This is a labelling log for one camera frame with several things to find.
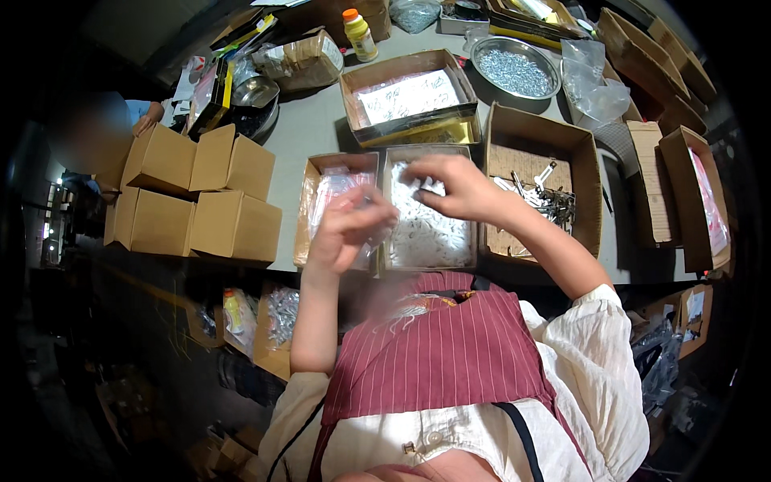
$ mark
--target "gray table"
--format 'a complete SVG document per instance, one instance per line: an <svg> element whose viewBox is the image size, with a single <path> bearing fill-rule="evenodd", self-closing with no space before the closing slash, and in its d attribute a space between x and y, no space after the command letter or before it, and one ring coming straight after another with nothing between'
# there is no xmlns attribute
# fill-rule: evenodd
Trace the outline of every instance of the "gray table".
<svg viewBox="0 0 771 482"><path fill-rule="evenodd" d="M440 35L434 28L433 25L418 35L409 35L394 26L391 38L378 43L378 60L427 49L448 49L452 53L468 56L468 52L463 51L463 37ZM558 65L558 54L542 51ZM346 67L345 70L358 67ZM554 97L547 105L538 106L537 113L560 121L564 121L567 116L569 122L569 115L563 115L564 109L561 110L558 99L559 97ZM292 252L305 162L308 157L316 154L345 152L356 149L357 146L348 128L340 86L337 84L313 95L283 102L280 109L278 122L264 143L266 149L276 154L268 203L280 207L284 213L278 254L270 269L297 271L292 264ZM489 111L489 104L480 99L477 109L480 125L484 125ZM604 206L599 260L608 270L613 282L629 284L695 280L693 273L684 272L681 248L642 250L636 247L635 219L628 206L629 196L620 182L614 161L604 158L599 161L602 183L614 209L611 215L607 205ZM540 269L509 266L502 266L500 269L505 271L503 275L519 278L523 282L550 282Z"/></svg>

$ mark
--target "red striped apron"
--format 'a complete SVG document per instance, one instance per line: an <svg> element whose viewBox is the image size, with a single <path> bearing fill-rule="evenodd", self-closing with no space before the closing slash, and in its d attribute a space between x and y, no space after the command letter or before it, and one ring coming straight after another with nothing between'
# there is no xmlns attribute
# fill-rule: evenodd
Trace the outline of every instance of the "red striped apron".
<svg viewBox="0 0 771 482"><path fill-rule="evenodd" d="M539 480L527 425L507 403L526 398L540 401L554 414L586 464L554 403L556 393L519 299L492 284L479 291L473 281L465 273L423 273L403 285L401 294L407 296L389 320L370 319L345 335L323 400L308 480L322 479L322 457L339 420L477 403L493 403L507 412Z"/></svg>

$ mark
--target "juice bottle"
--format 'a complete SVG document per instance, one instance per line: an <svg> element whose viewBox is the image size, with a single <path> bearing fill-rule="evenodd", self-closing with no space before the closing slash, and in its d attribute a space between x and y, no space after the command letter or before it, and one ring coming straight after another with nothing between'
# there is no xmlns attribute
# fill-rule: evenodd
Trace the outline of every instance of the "juice bottle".
<svg viewBox="0 0 771 482"><path fill-rule="evenodd" d="M345 36L351 41L356 58L361 62L375 60L375 57L378 56L378 48L375 47L375 41L372 40L369 25L359 15L359 11L355 8L349 8L342 13L342 18L345 23Z"/></svg>
<svg viewBox="0 0 771 482"><path fill-rule="evenodd" d="M227 330L234 335L240 335L244 332L244 325L241 323L241 314L238 311L238 300L231 289L226 289L224 295L223 306L229 321Z"/></svg>

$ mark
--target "hand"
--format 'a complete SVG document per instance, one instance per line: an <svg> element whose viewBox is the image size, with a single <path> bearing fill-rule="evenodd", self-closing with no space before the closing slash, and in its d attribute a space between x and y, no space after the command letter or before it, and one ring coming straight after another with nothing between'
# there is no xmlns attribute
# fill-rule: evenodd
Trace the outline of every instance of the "hand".
<svg viewBox="0 0 771 482"><path fill-rule="evenodd" d="M358 207L369 197L373 203ZM372 186L355 187L335 198L324 212L308 253L308 269L340 275L347 271L364 243L396 225L399 210Z"/></svg>
<svg viewBox="0 0 771 482"><path fill-rule="evenodd" d="M495 213L511 202L471 159L464 156L423 157L404 170L401 181L412 182L427 177L442 181L445 195L419 190L416 199L447 217L494 224Z"/></svg>
<svg viewBox="0 0 771 482"><path fill-rule="evenodd" d="M141 136L144 131L154 126L155 122L156 120L150 116L141 116L140 119L137 120L136 124L134 124L134 127L131 128L134 137Z"/></svg>

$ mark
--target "blue sleeve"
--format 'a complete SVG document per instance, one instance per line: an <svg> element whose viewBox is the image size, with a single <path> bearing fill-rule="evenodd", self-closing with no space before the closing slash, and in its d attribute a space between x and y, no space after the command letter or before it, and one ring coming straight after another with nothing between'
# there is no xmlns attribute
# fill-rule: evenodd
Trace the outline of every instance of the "blue sleeve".
<svg viewBox="0 0 771 482"><path fill-rule="evenodd" d="M126 105L129 107L131 126L139 122L140 117L147 114L147 111L150 110L149 100L127 100Z"/></svg>

